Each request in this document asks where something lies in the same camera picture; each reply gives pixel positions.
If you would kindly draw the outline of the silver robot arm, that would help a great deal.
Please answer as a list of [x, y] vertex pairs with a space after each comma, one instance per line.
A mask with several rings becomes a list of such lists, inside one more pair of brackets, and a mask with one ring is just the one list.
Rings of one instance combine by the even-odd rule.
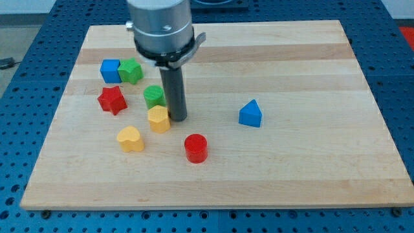
[[158, 67], [170, 119], [187, 118], [182, 66], [206, 41], [195, 34], [189, 0], [127, 0], [135, 47], [146, 62]]

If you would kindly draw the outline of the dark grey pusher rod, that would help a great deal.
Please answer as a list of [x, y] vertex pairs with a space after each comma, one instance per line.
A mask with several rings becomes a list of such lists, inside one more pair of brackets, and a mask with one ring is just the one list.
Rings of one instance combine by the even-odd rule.
[[182, 69], [160, 69], [170, 119], [182, 122], [187, 117]]

